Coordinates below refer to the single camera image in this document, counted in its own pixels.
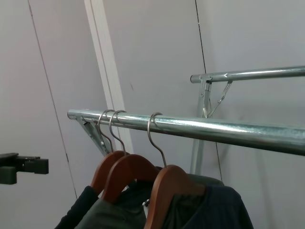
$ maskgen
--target black mount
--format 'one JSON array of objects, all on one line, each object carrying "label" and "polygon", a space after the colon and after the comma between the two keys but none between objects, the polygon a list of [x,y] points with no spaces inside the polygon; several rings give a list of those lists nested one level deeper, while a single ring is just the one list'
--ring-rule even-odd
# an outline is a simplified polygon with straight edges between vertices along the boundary
[{"label": "black mount", "polygon": [[16,184],[17,172],[48,174],[49,160],[40,156],[19,156],[18,153],[0,154],[0,184]]}]

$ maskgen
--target hanging clothes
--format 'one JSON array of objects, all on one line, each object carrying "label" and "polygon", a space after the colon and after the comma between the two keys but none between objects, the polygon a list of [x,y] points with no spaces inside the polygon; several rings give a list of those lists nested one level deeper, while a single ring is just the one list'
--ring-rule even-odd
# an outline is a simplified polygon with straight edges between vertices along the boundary
[{"label": "hanging clothes", "polygon": [[[189,174],[188,176],[197,184],[224,185],[214,178]],[[139,181],[122,192],[114,205],[98,199],[75,229],[143,229],[146,216],[142,203],[150,198],[152,187],[151,182]]]},{"label": "hanging clothes", "polygon": [[98,199],[93,188],[87,186],[55,229],[74,229]]},{"label": "hanging clothes", "polygon": [[206,186],[204,196],[176,195],[163,229],[253,229],[241,196],[231,187]]}]

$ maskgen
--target metal rail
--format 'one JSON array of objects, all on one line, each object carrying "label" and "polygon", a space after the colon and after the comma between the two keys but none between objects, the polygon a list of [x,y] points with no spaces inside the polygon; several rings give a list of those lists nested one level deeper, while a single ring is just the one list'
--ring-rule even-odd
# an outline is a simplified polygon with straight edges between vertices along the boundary
[{"label": "metal rail", "polygon": [[212,83],[223,81],[257,80],[299,76],[305,76],[305,66],[198,74],[191,76],[191,82],[201,83],[201,81],[204,79],[207,79],[208,83]]},{"label": "metal rail", "polygon": [[[91,110],[68,111],[70,119],[88,123],[97,122],[101,114]],[[112,114],[108,112],[100,123],[108,125]],[[147,131],[149,118],[149,115],[120,113],[113,119],[113,125]],[[151,131],[305,156],[305,129],[296,127],[159,115],[151,124]]]},{"label": "metal rail", "polygon": [[[191,76],[192,83],[200,83],[200,91],[198,98],[197,117],[209,118],[216,110],[220,102],[224,99],[227,90],[231,83],[237,80],[257,80],[285,77],[300,77],[305,76],[305,66],[284,67],[284,68],[268,68],[247,71],[223,72],[223,73],[207,73]],[[209,100],[212,82],[228,82],[218,105],[209,111]],[[191,173],[201,174],[203,160],[203,140],[194,140]]]}]

